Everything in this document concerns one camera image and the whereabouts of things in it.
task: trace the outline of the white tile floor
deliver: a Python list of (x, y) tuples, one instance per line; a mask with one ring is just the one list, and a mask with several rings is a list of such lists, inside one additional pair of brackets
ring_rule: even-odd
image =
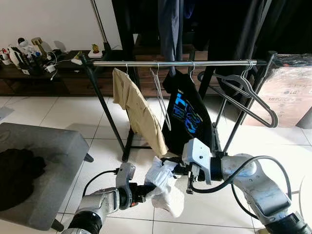
[[(129, 121), (126, 112), (112, 98), (105, 98), (111, 115), (122, 139), (127, 138)], [(161, 123), (164, 117), (156, 98), (148, 102)], [(212, 121), (215, 121), (221, 99), (206, 97), (205, 105)], [(62, 129), (78, 130), (90, 145), (89, 153), (95, 159), (93, 163), (83, 163), (67, 196), (59, 210), (57, 218), (68, 226), (77, 209), (82, 190), (87, 181), (104, 170), (115, 169), (120, 165), (122, 151), (110, 128), (103, 109), (95, 97), (0, 97), (0, 107), (13, 110), (0, 122), (30, 124)], [(221, 146), (224, 146), (234, 125), (236, 111), (227, 106), (219, 122)], [(135, 136), (134, 144), (144, 144)], [(270, 155), (278, 158), (285, 166), (292, 184), (292, 190), (299, 190), (301, 180), (311, 173), (312, 165), (312, 130), (293, 128), (268, 129), (265, 127), (241, 126), (229, 148), (229, 154), (249, 153), (253, 156)], [(129, 161), (136, 165), (133, 182), (142, 184), (144, 176), (151, 166), (154, 153), (151, 150), (132, 150)], [(285, 182), (279, 169), (270, 162), (263, 161), (268, 176), (274, 179), (283, 189)], [(88, 193), (100, 188), (114, 186), (115, 178), (104, 175), (94, 181)], [(177, 187), (185, 191), (187, 181), (179, 179)], [(247, 207), (242, 193), (238, 194)], [(101, 233), (106, 234), (203, 234), (233, 233), (254, 234), (254, 229), (262, 225), (246, 215), (236, 204), (229, 187), (209, 195), (185, 194), (185, 207), (179, 218), (172, 218), (166, 211), (154, 209), (148, 201), (138, 206), (118, 211), (109, 215)], [(0, 220), (0, 233), (41, 234), (52, 233), (36, 231), (26, 227)]]

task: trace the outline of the beige shirt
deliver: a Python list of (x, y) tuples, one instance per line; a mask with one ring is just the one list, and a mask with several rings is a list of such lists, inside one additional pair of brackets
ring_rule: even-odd
[(113, 103), (127, 110), (132, 130), (145, 138), (157, 156), (165, 155), (168, 148), (160, 124), (138, 87), (117, 68), (113, 70), (113, 86)]

